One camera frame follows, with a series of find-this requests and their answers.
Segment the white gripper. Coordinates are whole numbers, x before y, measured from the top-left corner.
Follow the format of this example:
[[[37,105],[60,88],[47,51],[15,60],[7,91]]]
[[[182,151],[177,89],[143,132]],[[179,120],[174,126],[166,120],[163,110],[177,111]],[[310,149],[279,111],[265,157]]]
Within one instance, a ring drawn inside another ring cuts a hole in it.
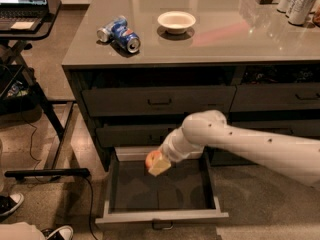
[[[159,150],[171,162],[181,162],[186,159],[199,158],[204,150],[204,147],[197,144],[192,144],[183,134],[182,128],[173,130],[165,138],[160,145]],[[171,162],[163,157],[154,159],[148,172],[153,176],[158,176],[171,167]]]

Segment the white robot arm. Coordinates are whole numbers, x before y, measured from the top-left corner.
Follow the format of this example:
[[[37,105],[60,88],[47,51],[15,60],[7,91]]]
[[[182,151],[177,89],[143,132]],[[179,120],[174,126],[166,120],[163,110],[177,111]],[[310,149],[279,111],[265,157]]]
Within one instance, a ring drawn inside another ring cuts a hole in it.
[[[145,165],[157,176],[206,147],[262,165],[306,186],[320,187],[320,141],[233,127],[218,110],[193,113],[150,152]]]

